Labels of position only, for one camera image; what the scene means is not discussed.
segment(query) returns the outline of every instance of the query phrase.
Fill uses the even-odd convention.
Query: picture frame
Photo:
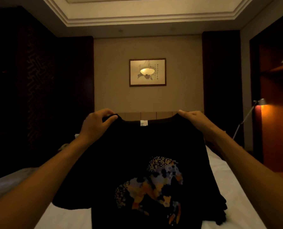
[[[142,74],[145,68],[154,70],[153,74]],[[129,59],[129,86],[166,86],[166,58]]]

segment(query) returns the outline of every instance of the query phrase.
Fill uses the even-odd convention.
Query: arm
[[[178,113],[220,149],[265,226],[283,228],[283,179],[247,153],[200,111],[179,110]]]
[[[102,117],[107,114],[114,112],[103,109],[88,115],[78,138],[0,198],[0,228],[32,229],[36,226],[78,158],[117,119],[112,116],[103,123]]]

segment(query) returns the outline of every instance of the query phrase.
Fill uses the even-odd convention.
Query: white bedsheet
[[[265,225],[257,212],[246,197],[243,189],[227,163],[221,160],[208,147],[207,153],[213,175],[215,176],[220,193],[226,199],[228,209],[226,212],[227,222],[221,226],[215,222],[203,222],[202,229],[265,229]],[[0,179],[0,187],[3,193],[10,189],[11,185],[18,184],[18,180],[26,178],[28,169],[24,172],[17,171]],[[90,229],[91,209],[66,210],[50,204],[35,229]]]

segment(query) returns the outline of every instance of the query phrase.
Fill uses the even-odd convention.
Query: floor lamp
[[[250,109],[249,113],[246,115],[246,117],[244,118],[244,120],[238,125],[237,130],[233,136],[233,139],[235,139],[235,136],[240,128],[240,126],[244,123],[244,121],[247,119],[247,117],[250,115],[250,113],[253,111],[253,109],[256,107],[256,105],[266,105],[266,101],[265,99],[260,99],[260,100],[254,100],[254,105],[253,107]]]

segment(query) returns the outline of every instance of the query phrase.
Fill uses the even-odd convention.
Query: right hand
[[[188,119],[198,130],[200,130],[205,139],[213,142],[218,132],[222,132],[214,123],[212,123],[201,111],[184,112],[178,111],[178,114]]]

